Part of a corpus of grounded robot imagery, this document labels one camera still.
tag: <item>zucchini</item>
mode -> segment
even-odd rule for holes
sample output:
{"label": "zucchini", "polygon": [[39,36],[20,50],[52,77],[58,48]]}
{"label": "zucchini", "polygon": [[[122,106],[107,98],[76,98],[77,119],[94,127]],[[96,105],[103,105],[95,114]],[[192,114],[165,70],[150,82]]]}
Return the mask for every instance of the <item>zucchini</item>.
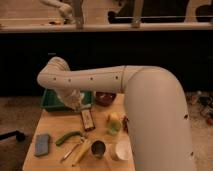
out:
{"label": "zucchini", "polygon": [[57,146],[62,145],[68,138],[73,137],[73,136],[81,136],[83,137],[83,134],[80,131],[71,131],[65,135],[63,135],[61,138],[59,138],[55,144]]}

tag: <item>white cup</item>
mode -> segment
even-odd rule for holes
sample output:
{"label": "white cup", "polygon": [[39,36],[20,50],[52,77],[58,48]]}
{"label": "white cup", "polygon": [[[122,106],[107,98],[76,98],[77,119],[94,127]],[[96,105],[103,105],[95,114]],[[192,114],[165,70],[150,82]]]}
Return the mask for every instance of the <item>white cup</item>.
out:
{"label": "white cup", "polygon": [[132,156],[132,149],[129,140],[119,140],[112,144],[110,156],[115,161],[128,161]]}

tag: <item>table surface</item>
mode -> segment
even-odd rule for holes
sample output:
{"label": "table surface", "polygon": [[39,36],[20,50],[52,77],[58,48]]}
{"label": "table surface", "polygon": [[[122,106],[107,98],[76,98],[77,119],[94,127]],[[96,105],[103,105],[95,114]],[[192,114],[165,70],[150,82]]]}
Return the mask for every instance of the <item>table surface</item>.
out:
{"label": "table surface", "polygon": [[[30,144],[23,171],[134,171],[133,159],[129,161],[114,161],[109,154],[110,146],[120,139],[128,139],[129,136],[123,130],[116,136],[107,134],[107,116],[111,112],[117,112],[122,118],[125,115],[123,108],[122,94],[118,94],[113,104],[109,107],[93,105],[91,112],[96,129],[88,132],[91,140],[102,140],[106,144],[106,152],[102,159],[97,159],[91,154],[91,150],[82,161],[72,167],[72,160],[75,151],[63,163],[60,159],[77,143],[79,137],[69,138],[60,147],[55,145],[55,141],[62,135],[75,130],[83,131],[83,123],[80,114],[71,111],[47,112],[43,110],[34,137]],[[48,133],[51,136],[49,154],[42,157],[35,157],[35,138],[38,134]]]}

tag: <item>screw hole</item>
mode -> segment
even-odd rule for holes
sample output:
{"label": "screw hole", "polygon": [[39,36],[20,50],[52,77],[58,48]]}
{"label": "screw hole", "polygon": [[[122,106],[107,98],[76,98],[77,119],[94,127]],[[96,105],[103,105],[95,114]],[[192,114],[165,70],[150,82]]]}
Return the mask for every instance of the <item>screw hole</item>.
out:
{"label": "screw hole", "polygon": [[194,157],[194,152],[191,152],[191,153],[190,153],[190,157]]}
{"label": "screw hole", "polygon": [[185,115],[185,116],[184,116],[184,119],[187,120],[188,118],[189,118],[189,115]]}

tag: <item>gray object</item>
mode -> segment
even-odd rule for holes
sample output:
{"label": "gray object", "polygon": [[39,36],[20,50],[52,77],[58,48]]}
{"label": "gray object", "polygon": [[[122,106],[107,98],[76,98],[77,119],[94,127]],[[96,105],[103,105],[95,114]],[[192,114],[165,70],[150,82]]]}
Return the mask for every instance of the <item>gray object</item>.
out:
{"label": "gray object", "polygon": [[34,156],[39,157],[49,153],[49,134],[40,134],[36,136]]}

